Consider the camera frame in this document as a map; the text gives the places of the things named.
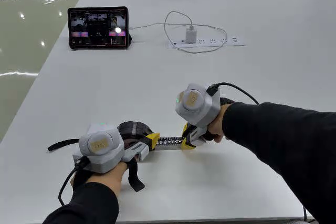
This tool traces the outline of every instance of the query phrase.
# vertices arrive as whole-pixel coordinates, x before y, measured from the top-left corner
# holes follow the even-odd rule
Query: floor
[[[0,142],[78,0],[0,0]]]

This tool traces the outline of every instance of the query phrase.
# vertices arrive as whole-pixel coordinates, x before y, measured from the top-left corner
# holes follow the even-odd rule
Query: power strip
[[[192,47],[219,47],[225,39],[210,38],[210,39],[198,39],[196,43],[187,44],[182,40],[172,40],[173,44],[179,48],[192,48]],[[223,46],[245,46],[246,44],[237,36],[227,38],[227,42]],[[168,48],[174,48],[174,46],[168,42]]]

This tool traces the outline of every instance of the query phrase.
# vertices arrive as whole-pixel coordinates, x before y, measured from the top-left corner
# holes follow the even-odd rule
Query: charging cable
[[[175,24],[175,23],[167,23],[167,19],[168,17],[172,14],[172,13],[178,13],[178,14],[181,14],[185,17],[187,17],[189,20],[190,20],[190,24],[185,24],[185,23],[182,23],[182,24]],[[156,22],[156,23],[153,23],[153,24],[149,24],[149,25],[144,25],[144,26],[138,26],[138,27],[133,27],[133,28],[130,28],[130,30],[134,30],[134,29],[139,29],[139,28],[145,28],[145,27],[150,27],[150,26],[155,26],[155,25],[163,25],[163,29],[164,29],[164,33],[166,34],[166,37],[167,39],[169,40],[169,42],[172,44],[172,46],[175,48],[175,49],[178,49],[178,50],[181,50],[183,52],[187,52],[189,54],[201,54],[203,52],[213,52],[213,51],[216,51],[218,50],[219,48],[221,48],[222,46],[225,45],[225,43],[227,42],[227,33],[224,29],[222,28],[219,28],[219,27],[215,27],[215,26],[210,26],[210,25],[205,25],[205,24],[194,24],[192,19],[182,13],[182,12],[178,12],[176,10],[172,10],[170,11],[165,20],[164,20],[164,23],[161,23],[161,22]],[[174,42],[170,39],[168,33],[167,33],[167,30],[166,30],[166,26],[167,25],[179,25],[179,26],[188,26],[189,28],[187,28],[186,30],[186,36],[185,36],[185,42],[186,43],[189,43],[189,44],[194,44],[196,43],[197,41],[197,30],[195,29],[195,26],[203,26],[203,27],[209,27],[209,28],[212,28],[212,29],[215,29],[217,31],[220,31],[221,33],[223,33],[224,35],[224,40],[222,42],[222,44],[220,44],[218,47],[216,48],[213,48],[213,49],[209,49],[209,50],[203,50],[203,51],[189,51],[189,50],[186,50],[184,48],[180,48],[178,47],[177,45],[174,44]]]

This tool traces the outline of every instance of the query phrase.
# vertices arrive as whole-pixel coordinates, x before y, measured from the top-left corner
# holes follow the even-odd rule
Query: person's right hand
[[[223,128],[222,128],[223,127],[223,117],[224,117],[225,111],[227,110],[227,108],[230,105],[231,105],[231,103],[220,106],[221,107],[221,111],[219,112],[218,116],[215,118],[215,120],[213,120],[208,125],[208,131],[211,134],[216,135],[214,137],[214,141],[216,143],[219,143],[222,140],[223,136],[224,136]]]

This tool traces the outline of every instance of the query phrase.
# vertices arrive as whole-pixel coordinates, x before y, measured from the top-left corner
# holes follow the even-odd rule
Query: black sleeve
[[[100,183],[87,183],[76,188],[69,204],[52,212],[44,224],[115,223],[119,213],[114,192]]]
[[[225,112],[223,132],[280,174],[320,224],[332,223],[336,113],[235,103]]]

